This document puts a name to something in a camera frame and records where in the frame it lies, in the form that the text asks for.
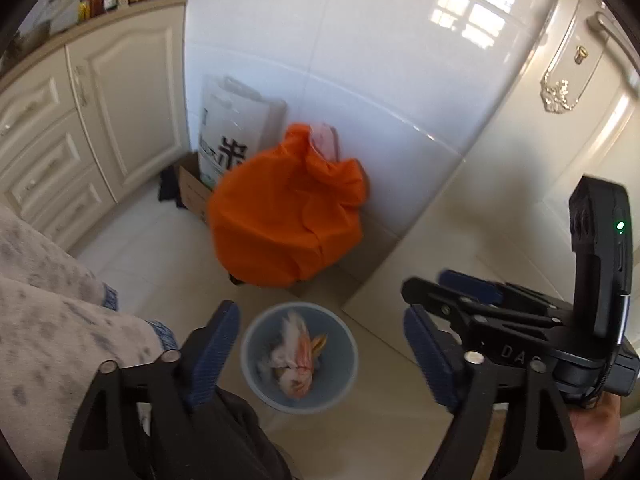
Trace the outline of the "person's right hand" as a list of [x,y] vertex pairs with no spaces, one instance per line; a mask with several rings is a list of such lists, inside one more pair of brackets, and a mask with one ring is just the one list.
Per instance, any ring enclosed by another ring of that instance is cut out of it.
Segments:
[[570,410],[586,479],[601,479],[614,463],[620,404],[619,396],[605,392],[593,408]]

